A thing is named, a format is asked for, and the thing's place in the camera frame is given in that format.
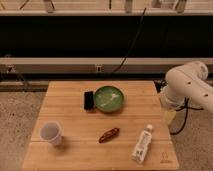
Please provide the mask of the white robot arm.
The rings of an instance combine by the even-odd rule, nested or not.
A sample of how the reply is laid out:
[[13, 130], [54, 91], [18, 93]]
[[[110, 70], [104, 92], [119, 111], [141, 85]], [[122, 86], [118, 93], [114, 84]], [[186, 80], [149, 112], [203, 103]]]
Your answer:
[[175, 109], [184, 104], [186, 98], [213, 114], [213, 86], [206, 83], [208, 68], [201, 61], [192, 61], [173, 67], [166, 75], [166, 86], [159, 93], [167, 124], [176, 116]]

